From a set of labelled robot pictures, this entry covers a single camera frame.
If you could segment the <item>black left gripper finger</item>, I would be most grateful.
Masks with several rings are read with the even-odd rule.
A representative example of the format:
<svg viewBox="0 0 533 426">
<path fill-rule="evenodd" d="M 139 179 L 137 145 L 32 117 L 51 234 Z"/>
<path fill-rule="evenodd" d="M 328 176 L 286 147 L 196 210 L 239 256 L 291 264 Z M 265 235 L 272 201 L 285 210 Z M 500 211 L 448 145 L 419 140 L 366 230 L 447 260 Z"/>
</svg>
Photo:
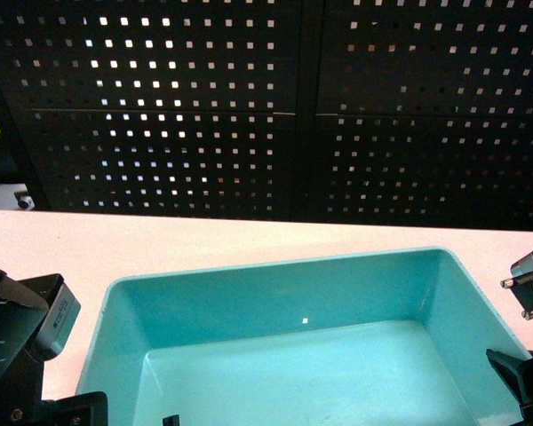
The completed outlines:
<svg viewBox="0 0 533 426">
<path fill-rule="evenodd" d="M 163 426 L 180 426 L 180 417 L 178 414 L 173 414 L 163 418 Z"/>
</svg>

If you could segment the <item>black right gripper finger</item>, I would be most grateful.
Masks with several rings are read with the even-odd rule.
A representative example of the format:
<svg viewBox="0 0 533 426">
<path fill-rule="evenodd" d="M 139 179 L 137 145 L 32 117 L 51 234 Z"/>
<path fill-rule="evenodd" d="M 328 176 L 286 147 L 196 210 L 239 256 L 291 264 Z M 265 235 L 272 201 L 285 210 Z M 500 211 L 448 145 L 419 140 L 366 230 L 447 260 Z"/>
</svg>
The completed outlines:
<svg viewBox="0 0 533 426">
<path fill-rule="evenodd" d="M 489 364 L 514 395 L 519 404 L 524 403 L 523 384 L 520 368 L 523 360 L 500 351 L 486 350 Z"/>
</svg>

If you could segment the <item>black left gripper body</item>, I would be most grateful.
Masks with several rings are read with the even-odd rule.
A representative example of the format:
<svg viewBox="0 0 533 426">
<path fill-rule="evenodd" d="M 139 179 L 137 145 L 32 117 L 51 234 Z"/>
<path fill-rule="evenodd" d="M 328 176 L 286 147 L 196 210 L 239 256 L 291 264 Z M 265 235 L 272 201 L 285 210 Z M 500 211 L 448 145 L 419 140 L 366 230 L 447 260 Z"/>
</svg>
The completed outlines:
<svg viewBox="0 0 533 426">
<path fill-rule="evenodd" d="M 108 425 L 107 395 L 102 391 L 43 399 L 44 362 L 25 349 L 8 367 L 4 379 L 8 425 Z"/>
</svg>

